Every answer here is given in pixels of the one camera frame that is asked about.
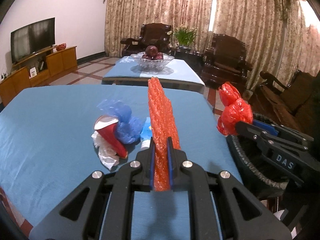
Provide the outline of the blue tablecloth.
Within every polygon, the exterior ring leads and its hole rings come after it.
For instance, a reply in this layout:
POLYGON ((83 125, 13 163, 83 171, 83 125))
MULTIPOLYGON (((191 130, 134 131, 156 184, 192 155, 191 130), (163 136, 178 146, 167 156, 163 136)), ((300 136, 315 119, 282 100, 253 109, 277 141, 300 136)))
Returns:
MULTIPOLYGON (((240 174, 202 94, 166 89, 181 149, 206 171, 240 174)), ((108 172, 93 145, 99 103, 120 100, 133 116, 149 116, 148 89, 120 85, 28 88, 1 112, 1 188, 20 214, 37 225, 94 171, 108 172)))

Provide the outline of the black flat television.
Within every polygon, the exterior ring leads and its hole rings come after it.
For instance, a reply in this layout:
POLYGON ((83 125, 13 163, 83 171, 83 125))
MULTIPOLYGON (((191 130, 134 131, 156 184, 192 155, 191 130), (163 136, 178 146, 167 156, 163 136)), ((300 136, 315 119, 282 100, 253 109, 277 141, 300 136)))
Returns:
POLYGON ((54 44, 54 17, 23 26, 10 34, 12 63, 54 44))

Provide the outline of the red paper cup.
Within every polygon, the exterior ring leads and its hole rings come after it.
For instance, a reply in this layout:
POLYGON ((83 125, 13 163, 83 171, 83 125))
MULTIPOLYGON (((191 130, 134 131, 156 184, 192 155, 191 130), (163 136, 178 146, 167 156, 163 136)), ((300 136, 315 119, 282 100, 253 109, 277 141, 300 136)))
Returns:
POLYGON ((94 130, 97 131, 102 138, 104 138, 116 152, 116 154, 123 159, 127 158, 127 150, 124 145, 116 138, 118 119, 113 116, 102 115, 100 116, 95 124, 94 130))

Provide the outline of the dark wooden sofa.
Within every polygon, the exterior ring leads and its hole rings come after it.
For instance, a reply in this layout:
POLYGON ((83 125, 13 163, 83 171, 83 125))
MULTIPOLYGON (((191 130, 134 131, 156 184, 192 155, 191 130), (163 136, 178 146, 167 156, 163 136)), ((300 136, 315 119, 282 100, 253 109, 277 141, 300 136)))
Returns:
POLYGON ((297 70, 285 86, 268 72, 249 99, 252 110, 311 137, 319 132, 319 75, 297 70))

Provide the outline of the green potted plant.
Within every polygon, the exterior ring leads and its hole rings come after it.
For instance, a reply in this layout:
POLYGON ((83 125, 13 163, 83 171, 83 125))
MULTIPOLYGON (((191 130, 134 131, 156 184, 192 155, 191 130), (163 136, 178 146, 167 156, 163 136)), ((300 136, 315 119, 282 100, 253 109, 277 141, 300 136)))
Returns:
POLYGON ((197 29, 180 25, 174 30, 167 31, 172 47, 191 47, 197 37, 197 29))

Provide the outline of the red apple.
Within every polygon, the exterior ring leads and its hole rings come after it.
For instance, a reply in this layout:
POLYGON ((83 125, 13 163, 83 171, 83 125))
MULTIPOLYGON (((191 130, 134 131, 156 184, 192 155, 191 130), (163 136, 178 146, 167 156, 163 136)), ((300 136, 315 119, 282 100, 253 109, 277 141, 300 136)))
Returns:
POLYGON ((155 57, 158 54, 158 48, 156 46, 147 46, 145 54, 148 57, 155 57))

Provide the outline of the glass fruit bowl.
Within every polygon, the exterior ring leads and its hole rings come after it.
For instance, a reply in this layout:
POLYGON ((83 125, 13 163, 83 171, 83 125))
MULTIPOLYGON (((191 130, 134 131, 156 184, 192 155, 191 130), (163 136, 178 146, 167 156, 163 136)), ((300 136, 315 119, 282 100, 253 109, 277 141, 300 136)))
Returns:
POLYGON ((137 64, 138 69, 145 72, 160 72, 162 71, 173 59, 173 56, 163 54, 163 59, 150 60, 143 58, 144 53, 131 54, 134 62, 137 64))

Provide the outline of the crumpled white tissue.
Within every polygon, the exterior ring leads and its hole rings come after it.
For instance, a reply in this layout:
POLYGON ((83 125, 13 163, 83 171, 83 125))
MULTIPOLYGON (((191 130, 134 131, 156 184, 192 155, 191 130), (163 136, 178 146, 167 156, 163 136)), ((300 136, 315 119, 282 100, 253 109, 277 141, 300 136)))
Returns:
POLYGON ((98 150, 98 157, 100 162, 108 169, 116 167, 119 164, 120 157, 116 151, 112 149, 111 145, 97 132, 91 135, 93 145, 98 150))

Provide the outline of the blue plastic bag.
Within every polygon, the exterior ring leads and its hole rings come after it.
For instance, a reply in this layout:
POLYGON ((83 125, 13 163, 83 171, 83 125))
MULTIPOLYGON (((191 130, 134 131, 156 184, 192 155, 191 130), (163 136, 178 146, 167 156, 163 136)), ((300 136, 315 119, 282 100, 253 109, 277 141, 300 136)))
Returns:
POLYGON ((132 115, 129 105, 120 100, 105 99, 97 105, 105 115, 118 119, 115 136, 123 144, 132 144, 140 139, 143 122, 132 115))

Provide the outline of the red plastic bag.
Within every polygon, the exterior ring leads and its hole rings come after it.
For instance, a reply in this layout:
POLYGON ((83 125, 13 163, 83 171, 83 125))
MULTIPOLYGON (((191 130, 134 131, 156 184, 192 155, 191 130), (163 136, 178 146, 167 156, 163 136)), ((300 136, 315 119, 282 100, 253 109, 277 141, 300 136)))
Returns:
POLYGON ((219 89, 220 100, 225 106, 218 121, 217 130, 224 136, 237 135, 235 126, 242 121, 253 124, 251 106, 241 97, 239 91, 230 83, 225 82, 219 89))

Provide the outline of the black trash bin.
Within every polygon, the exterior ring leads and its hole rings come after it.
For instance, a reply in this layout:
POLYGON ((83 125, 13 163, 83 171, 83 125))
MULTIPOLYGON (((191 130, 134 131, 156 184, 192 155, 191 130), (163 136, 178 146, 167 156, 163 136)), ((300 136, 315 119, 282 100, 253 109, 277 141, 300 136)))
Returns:
POLYGON ((288 177, 264 161, 257 143, 242 135, 226 137, 244 186, 259 200, 283 195, 288 177))

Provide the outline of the beige patterned curtains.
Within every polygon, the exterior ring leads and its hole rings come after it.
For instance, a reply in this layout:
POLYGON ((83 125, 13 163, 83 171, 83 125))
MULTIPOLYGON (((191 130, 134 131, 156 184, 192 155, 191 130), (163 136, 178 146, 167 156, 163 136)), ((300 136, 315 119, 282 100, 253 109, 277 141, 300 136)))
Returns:
POLYGON ((295 70, 319 73, 319 23, 311 0, 104 0, 105 51, 121 54, 122 38, 136 38, 147 23, 196 30, 193 47, 204 51, 214 34, 244 42, 253 89, 266 70, 288 83, 295 70))

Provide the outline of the red bowl on cabinet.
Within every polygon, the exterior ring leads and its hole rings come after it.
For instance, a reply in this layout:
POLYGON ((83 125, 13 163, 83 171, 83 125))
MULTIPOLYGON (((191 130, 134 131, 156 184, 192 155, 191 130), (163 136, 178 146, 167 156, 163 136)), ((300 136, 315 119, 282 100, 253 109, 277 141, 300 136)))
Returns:
POLYGON ((55 49, 56 49, 56 51, 62 51, 62 50, 65 50, 66 47, 67 47, 67 44, 66 43, 62 43, 62 44, 56 45, 55 49))

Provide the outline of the orange foam net sleeve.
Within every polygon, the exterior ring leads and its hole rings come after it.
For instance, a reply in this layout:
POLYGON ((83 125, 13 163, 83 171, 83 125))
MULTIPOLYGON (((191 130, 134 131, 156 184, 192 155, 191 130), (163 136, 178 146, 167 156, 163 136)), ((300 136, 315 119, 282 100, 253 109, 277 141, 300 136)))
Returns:
POLYGON ((175 149, 180 149, 180 140, 173 115, 172 104, 166 97, 158 78, 148 80, 148 105, 153 142, 155 143, 155 191, 170 190, 167 139, 171 137, 175 149))

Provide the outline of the blue white tube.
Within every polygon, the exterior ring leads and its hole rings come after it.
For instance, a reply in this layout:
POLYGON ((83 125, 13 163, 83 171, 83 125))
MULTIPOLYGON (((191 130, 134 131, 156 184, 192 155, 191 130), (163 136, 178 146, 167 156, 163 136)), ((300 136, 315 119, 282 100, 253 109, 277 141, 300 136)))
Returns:
POLYGON ((140 133, 140 142, 141 142, 141 150, 146 150, 150 147, 152 137, 152 128, 151 128, 151 119, 150 117, 146 118, 142 131, 140 133))

